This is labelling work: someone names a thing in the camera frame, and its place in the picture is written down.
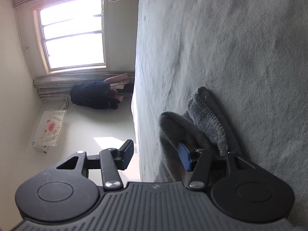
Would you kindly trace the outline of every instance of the metal screw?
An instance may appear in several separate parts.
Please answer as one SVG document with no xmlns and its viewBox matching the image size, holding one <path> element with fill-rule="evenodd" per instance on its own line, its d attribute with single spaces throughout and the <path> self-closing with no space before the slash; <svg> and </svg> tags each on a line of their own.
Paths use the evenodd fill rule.
<svg viewBox="0 0 308 231">
<path fill-rule="evenodd" d="M 200 154 L 202 154 L 203 151 L 204 151 L 204 148 L 196 149 L 196 152 L 197 152 L 197 153 L 200 153 Z"/>
<path fill-rule="evenodd" d="M 108 188 L 116 188 L 121 186 L 121 183 L 117 180 L 110 180 L 105 183 L 105 186 Z"/>
<path fill-rule="evenodd" d="M 189 184 L 189 187 L 191 188 L 203 188 L 204 187 L 204 183 L 202 181 L 192 181 L 190 184 Z"/>
</svg>

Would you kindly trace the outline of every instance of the blue object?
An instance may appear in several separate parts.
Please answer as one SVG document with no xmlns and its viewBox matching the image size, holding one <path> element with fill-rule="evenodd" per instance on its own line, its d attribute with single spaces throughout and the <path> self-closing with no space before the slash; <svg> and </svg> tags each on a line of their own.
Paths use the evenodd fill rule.
<svg viewBox="0 0 308 231">
<path fill-rule="evenodd" d="M 190 157 L 190 152 L 187 149 L 187 147 L 185 146 L 186 144 L 184 144 L 183 142 L 179 142 L 178 145 L 178 155 L 179 158 L 185 168 L 186 171 L 191 172 L 194 170 L 195 165 L 197 163 L 196 159 L 192 159 Z"/>
</svg>

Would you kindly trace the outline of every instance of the window pane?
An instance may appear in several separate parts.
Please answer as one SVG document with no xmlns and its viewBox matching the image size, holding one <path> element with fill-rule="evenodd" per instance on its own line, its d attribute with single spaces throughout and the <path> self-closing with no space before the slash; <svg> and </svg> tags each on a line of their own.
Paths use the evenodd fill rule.
<svg viewBox="0 0 308 231">
<path fill-rule="evenodd" d="M 102 17 L 88 16 L 44 26 L 45 39 L 102 30 Z"/>
<path fill-rule="evenodd" d="M 101 0 L 73 0 L 40 11 L 43 26 L 73 18 L 102 14 Z"/>
<path fill-rule="evenodd" d="M 102 33 L 47 41 L 50 68 L 104 63 Z"/>
</svg>

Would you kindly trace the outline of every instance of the window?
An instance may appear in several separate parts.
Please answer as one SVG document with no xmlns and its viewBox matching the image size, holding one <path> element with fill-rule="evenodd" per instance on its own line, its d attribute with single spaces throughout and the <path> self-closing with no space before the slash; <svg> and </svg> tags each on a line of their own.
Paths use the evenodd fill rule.
<svg viewBox="0 0 308 231">
<path fill-rule="evenodd" d="M 104 63 L 102 6 L 103 0 L 71 0 L 38 10 L 50 71 Z"/>
</svg>

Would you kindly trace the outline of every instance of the white wall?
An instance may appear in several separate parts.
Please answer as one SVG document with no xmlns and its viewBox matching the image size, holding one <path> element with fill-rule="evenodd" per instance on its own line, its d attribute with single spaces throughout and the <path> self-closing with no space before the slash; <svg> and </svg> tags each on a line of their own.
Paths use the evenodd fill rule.
<svg viewBox="0 0 308 231">
<path fill-rule="evenodd" d="M 18 21 L 28 63 L 35 77 L 46 75 L 33 20 L 33 10 L 61 0 L 39 0 L 17 8 Z M 106 65 L 109 71 L 135 71 L 138 0 L 104 0 Z"/>
<path fill-rule="evenodd" d="M 43 106 L 35 123 L 32 136 L 43 112 L 45 110 L 59 109 L 60 105 L 61 101 L 54 101 Z M 50 146 L 47 154 L 36 153 L 34 155 L 39 157 L 39 170 L 42 171 L 78 150 L 85 150 L 87 155 L 97 155 L 102 149 L 120 148 L 127 139 L 131 139 L 136 143 L 131 113 L 131 99 L 126 98 L 119 104 L 117 110 L 95 110 L 77 106 L 69 101 L 58 145 L 56 147 Z M 124 185 L 126 185 L 127 180 L 140 180 L 137 149 L 135 149 L 135 154 L 129 167 L 123 172 L 119 171 L 119 173 Z M 90 171 L 89 178 L 97 185 L 102 185 L 99 170 Z"/>
<path fill-rule="evenodd" d="M 105 2 L 105 43 L 110 70 L 135 71 L 139 1 Z"/>
<path fill-rule="evenodd" d="M 13 0 L 0 0 L 0 228 L 20 216 L 14 194 L 33 171 L 26 147 L 42 102 L 32 85 L 20 46 Z"/>
</svg>

